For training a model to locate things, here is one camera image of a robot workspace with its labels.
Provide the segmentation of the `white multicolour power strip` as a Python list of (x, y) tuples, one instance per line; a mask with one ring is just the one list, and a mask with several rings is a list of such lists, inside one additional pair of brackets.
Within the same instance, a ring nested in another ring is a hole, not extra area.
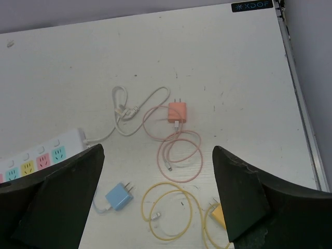
[(71, 129), (51, 140), (1, 161), (1, 183), (30, 175), (62, 162), (88, 148), (81, 128)]

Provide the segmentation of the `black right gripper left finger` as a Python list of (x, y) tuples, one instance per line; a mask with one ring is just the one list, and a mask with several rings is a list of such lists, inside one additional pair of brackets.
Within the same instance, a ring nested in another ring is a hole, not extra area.
[(1, 248), (78, 248), (104, 163), (94, 145), (1, 184)]

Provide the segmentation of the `yellow charger plug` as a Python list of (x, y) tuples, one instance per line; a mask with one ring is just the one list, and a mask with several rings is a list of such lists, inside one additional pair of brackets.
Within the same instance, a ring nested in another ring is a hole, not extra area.
[(213, 204), (210, 203), (210, 206), (213, 208), (211, 215), (226, 230), (226, 223), (222, 206), (215, 198), (213, 198), (213, 201)]

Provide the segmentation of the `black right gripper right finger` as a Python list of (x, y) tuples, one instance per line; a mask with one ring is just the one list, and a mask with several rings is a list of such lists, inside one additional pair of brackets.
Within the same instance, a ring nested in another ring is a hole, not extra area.
[(331, 193), (288, 182), (220, 146), (212, 159), (235, 248), (331, 248)]

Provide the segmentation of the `orange pink charger plug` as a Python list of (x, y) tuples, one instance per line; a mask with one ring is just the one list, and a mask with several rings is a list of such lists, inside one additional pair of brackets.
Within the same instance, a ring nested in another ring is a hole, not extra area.
[(185, 102), (174, 101), (168, 104), (168, 122), (186, 123), (187, 121), (187, 104)]

